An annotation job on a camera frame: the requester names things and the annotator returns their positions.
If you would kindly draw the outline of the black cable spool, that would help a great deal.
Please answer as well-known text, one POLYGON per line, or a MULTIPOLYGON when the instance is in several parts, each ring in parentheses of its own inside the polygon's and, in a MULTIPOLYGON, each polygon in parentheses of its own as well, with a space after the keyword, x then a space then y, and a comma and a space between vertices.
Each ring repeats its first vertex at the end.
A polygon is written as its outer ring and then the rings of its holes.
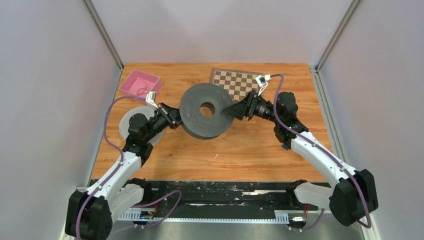
POLYGON ((180 100, 182 127, 196 139, 214 139, 232 126, 234 118, 223 112, 232 104, 232 97, 222 87, 212 83, 195 84, 180 100))

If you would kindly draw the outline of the white cable spool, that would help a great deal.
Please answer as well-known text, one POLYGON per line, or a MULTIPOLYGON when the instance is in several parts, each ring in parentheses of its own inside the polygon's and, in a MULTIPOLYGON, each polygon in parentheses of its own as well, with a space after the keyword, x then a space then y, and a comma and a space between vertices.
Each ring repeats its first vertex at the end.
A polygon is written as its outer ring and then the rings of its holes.
POLYGON ((168 126, 169 121, 162 112, 140 106, 131 109, 122 117, 119 132, 127 146, 146 142, 155 146, 168 126))

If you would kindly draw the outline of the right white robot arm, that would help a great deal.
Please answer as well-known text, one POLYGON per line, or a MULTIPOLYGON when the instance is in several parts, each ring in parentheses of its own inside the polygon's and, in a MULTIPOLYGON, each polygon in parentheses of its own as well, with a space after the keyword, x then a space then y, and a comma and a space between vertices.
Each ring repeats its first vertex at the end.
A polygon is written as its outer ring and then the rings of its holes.
POLYGON ((297 111, 292 92, 280 92, 271 102, 253 90, 223 110, 238 120, 256 116, 273 122, 282 147, 302 156, 325 177, 328 187, 303 179, 286 187, 285 201, 290 208, 313 205, 329 210, 344 226, 359 223, 370 228, 370 214, 379 207, 374 176, 367 169, 357 170, 324 147, 297 118, 297 111))

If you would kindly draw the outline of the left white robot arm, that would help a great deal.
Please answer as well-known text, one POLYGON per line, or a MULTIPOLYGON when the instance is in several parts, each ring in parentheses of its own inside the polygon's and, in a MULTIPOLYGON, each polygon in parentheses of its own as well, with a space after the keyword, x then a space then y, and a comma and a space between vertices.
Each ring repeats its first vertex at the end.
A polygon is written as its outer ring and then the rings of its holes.
POLYGON ((147 207, 153 193, 143 179, 130 177, 148 160, 151 140, 166 128, 182 123, 180 110, 160 103, 149 114, 128 116, 125 145, 112 167, 85 191, 76 190, 69 198, 64 231, 78 240, 105 240, 114 223, 132 206, 147 207))

